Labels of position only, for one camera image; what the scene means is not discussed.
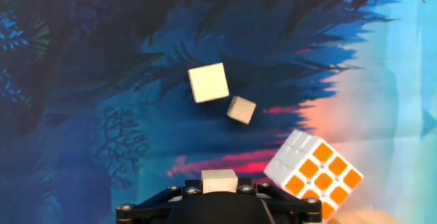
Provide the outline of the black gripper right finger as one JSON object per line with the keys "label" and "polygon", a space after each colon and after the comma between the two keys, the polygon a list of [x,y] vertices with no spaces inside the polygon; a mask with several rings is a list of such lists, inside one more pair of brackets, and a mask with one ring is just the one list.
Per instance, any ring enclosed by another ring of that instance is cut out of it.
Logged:
{"label": "black gripper right finger", "polygon": [[276,223],[322,224],[322,202],[315,197],[299,199],[267,182],[239,178],[237,193],[263,200]]}

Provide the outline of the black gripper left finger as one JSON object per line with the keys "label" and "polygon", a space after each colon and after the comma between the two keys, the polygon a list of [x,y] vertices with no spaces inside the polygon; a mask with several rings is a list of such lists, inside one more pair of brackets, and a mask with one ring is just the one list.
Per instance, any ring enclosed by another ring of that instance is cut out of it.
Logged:
{"label": "black gripper left finger", "polygon": [[116,208],[116,224],[146,223],[156,217],[169,216],[184,198],[202,194],[201,180],[186,180],[183,186],[169,186],[140,204],[122,204]]}

